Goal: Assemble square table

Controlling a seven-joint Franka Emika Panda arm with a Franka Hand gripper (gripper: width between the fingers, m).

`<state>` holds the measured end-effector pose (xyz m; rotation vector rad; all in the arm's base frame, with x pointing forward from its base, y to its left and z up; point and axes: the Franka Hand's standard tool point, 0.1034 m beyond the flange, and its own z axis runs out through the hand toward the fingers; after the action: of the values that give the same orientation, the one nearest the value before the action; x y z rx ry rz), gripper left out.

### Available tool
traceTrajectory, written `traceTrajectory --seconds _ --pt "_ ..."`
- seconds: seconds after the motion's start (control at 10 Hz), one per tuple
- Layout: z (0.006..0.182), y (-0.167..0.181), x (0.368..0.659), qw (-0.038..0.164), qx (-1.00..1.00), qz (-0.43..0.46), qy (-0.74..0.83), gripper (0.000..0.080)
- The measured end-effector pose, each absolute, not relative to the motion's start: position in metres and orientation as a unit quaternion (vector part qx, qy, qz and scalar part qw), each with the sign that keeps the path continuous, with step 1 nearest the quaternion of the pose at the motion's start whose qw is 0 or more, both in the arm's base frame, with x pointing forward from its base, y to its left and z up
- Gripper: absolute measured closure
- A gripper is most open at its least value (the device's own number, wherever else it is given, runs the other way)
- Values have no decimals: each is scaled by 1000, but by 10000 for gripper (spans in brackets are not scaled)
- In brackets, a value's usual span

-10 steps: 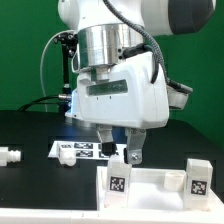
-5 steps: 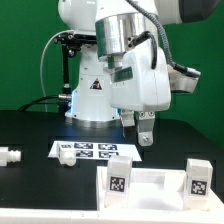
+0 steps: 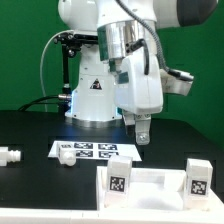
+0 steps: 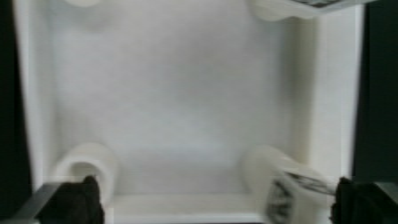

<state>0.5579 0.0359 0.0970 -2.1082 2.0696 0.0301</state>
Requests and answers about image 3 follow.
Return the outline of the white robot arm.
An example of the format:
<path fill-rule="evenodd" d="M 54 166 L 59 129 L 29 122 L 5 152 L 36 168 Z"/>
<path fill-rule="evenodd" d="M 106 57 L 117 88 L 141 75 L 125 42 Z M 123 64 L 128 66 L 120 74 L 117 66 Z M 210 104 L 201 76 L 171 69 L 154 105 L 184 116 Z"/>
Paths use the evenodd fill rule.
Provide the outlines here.
<path fill-rule="evenodd" d="M 186 95 L 194 77 L 170 68 L 157 31 L 205 22 L 219 0 L 59 0 L 66 52 L 81 54 L 66 119 L 84 127 L 124 123 L 139 145 L 163 94 Z"/>

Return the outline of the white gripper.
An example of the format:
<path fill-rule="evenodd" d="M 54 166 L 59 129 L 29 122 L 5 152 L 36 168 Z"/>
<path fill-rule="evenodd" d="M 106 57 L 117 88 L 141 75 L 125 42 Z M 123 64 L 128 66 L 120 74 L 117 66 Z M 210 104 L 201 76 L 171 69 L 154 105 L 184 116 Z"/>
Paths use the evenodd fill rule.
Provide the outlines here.
<path fill-rule="evenodd" d="M 138 145 L 150 142 L 149 114 L 159 113 L 163 108 L 160 70 L 155 55 L 150 55 L 148 75 L 144 74 L 144 68 L 142 54 L 130 55 L 122 61 L 121 73 L 115 81 L 115 105 L 126 110 L 123 112 L 126 134 L 133 136 L 135 133 Z"/>

